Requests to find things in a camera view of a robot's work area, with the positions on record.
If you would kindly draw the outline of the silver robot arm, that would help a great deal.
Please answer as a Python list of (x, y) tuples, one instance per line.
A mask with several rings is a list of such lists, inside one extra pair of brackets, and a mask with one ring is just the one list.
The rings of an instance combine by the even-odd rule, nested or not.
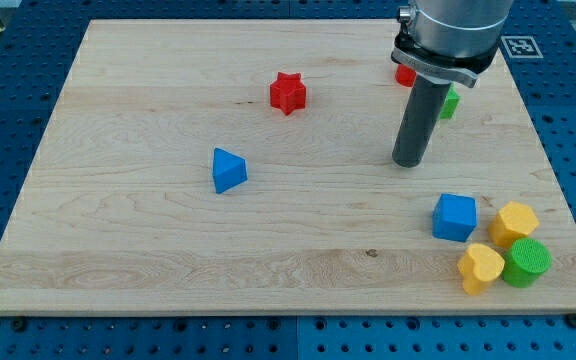
[(392, 151), (418, 166), (450, 87), (474, 87), (496, 54), (512, 0), (410, 0), (398, 8), (391, 60), (416, 72)]

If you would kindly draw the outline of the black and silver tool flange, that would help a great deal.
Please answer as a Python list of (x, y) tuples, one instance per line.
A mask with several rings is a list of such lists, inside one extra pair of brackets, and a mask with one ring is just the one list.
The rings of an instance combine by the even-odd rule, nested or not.
[(399, 33), (394, 40), (391, 59), (417, 73), (473, 88), (479, 75), (491, 65), (497, 50), (498, 43), (495, 43), (493, 47), (476, 56), (455, 58), (425, 50), (408, 34)]

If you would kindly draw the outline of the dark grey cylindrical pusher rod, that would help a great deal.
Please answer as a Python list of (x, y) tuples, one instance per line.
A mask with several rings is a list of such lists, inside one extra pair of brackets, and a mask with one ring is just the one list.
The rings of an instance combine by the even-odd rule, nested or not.
[(421, 163), (450, 86), (447, 80), (417, 76), (392, 151), (397, 165)]

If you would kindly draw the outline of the red block behind arm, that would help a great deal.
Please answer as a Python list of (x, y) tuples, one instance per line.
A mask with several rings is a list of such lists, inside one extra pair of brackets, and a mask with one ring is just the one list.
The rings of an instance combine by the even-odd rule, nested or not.
[(416, 71), (404, 64), (399, 64), (397, 66), (394, 75), (394, 78), (397, 81), (397, 83), (404, 87), (412, 87), (414, 85), (416, 77), (417, 77)]

